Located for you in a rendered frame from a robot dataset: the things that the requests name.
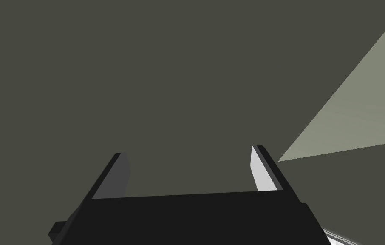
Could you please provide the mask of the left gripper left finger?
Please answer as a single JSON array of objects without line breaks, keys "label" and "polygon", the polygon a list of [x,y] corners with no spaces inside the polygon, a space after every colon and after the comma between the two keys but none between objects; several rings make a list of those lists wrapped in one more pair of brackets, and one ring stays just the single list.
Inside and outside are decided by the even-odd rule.
[{"label": "left gripper left finger", "polygon": [[130,164],[125,153],[116,153],[110,159],[86,199],[107,199],[125,197],[130,178]]}]

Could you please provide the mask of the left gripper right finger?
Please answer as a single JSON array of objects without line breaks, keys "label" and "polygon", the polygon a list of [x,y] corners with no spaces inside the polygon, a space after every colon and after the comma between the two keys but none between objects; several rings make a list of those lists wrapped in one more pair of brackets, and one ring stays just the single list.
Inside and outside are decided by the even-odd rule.
[{"label": "left gripper right finger", "polygon": [[277,165],[262,145],[251,147],[250,169],[258,191],[282,191]]}]

